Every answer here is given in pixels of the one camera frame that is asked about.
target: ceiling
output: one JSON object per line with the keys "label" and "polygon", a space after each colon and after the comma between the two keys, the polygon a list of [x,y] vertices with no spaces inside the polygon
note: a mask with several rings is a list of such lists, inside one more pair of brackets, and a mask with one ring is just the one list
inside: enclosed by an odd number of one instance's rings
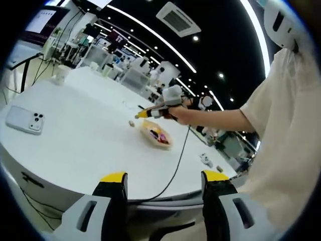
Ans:
{"label": "ceiling", "polygon": [[[249,1],[262,26],[271,62],[278,47],[266,35],[262,24],[263,10],[254,0]],[[84,0],[74,2],[85,11],[89,9],[100,19],[105,19],[105,27],[114,26],[119,31],[124,31],[122,33],[131,35],[130,40],[140,48],[146,49],[143,43],[151,48],[157,46],[158,49],[155,51],[164,60],[178,64],[182,73],[180,80],[185,85],[190,85],[190,89],[199,95],[202,92],[209,94],[208,91],[212,90],[224,109],[241,107],[265,78],[259,40],[240,0],[171,1],[201,28],[202,31],[196,34],[200,38],[198,42],[194,42],[192,36],[180,38],[156,18],[156,14],[167,0],[111,2],[110,5],[140,20],[166,39],[191,63],[197,73],[193,73],[161,40],[128,17],[110,8],[97,11],[96,6]],[[153,51],[149,51],[148,54],[158,61],[162,60]],[[219,73],[224,74],[223,79],[219,77]],[[219,110],[219,107],[214,104],[212,109]]]}

